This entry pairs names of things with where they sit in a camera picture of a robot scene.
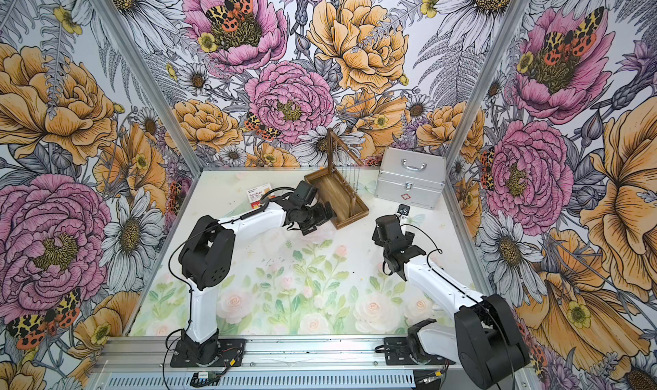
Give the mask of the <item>wooden jewelry display stand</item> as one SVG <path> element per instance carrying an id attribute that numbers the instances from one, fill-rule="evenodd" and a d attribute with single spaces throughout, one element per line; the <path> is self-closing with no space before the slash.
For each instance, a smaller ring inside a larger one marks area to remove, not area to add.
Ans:
<path id="1" fill-rule="evenodd" d="M 330 203 L 335 217 L 332 222 L 336 229 L 354 224 L 366 218 L 370 210 L 358 194 L 358 180 L 347 179 L 343 170 L 352 168 L 354 174 L 360 173 L 364 163 L 350 150 L 342 139 L 331 129 L 327 131 L 328 160 L 327 167 L 306 174 L 305 181 L 318 188 L 317 198 L 322 203 Z M 344 166 L 336 164 L 337 155 L 340 150 L 347 153 L 349 162 Z"/>

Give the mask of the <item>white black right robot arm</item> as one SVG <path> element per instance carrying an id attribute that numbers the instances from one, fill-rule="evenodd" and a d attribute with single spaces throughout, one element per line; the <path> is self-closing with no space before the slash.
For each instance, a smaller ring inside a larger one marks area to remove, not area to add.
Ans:
<path id="1" fill-rule="evenodd" d="M 453 321 L 451 328 L 427 318 L 407 330 L 401 347 L 386 345 L 390 355 L 407 351 L 415 364 L 435 359 L 460 364 L 470 380 L 488 389 L 530 364 L 530 352 L 510 306 L 498 294 L 486 296 L 457 281 L 434 263 L 435 246 L 425 251 L 414 242 L 419 228 L 400 214 L 376 219 L 372 240 L 383 250 L 383 267 L 421 290 Z"/>

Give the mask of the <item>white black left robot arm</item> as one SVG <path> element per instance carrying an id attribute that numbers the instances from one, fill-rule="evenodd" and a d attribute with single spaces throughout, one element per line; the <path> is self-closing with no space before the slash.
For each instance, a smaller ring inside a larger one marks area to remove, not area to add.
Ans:
<path id="1" fill-rule="evenodd" d="M 178 255 L 181 280 L 190 287 L 190 316 L 170 366 L 218 367 L 225 362 L 224 349 L 237 355 L 244 348 L 243 340 L 223 344 L 217 326 L 219 285 L 229 274 L 239 244 L 279 227 L 310 234 L 334 217 L 330 203 L 318 200 L 318 189 L 301 181 L 296 188 L 267 191 L 258 208 L 242 215 L 199 218 Z"/>

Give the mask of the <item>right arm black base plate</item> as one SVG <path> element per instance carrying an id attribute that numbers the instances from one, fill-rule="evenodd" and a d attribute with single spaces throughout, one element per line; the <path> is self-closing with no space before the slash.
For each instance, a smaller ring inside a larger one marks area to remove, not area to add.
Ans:
<path id="1" fill-rule="evenodd" d="M 375 348 L 375 353 L 385 357 L 386 365 L 452 365 L 447 358 L 428 354 L 418 339 L 407 337 L 386 337 L 382 345 Z"/>

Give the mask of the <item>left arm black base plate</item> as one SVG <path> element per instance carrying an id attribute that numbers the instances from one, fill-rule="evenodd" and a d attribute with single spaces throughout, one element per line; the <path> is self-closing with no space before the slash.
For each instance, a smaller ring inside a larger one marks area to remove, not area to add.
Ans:
<path id="1" fill-rule="evenodd" d="M 188 337 L 176 343 L 170 361 L 172 368 L 223 368 L 240 367 L 244 357 L 246 340 L 210 338 L 199 344 Z"/>

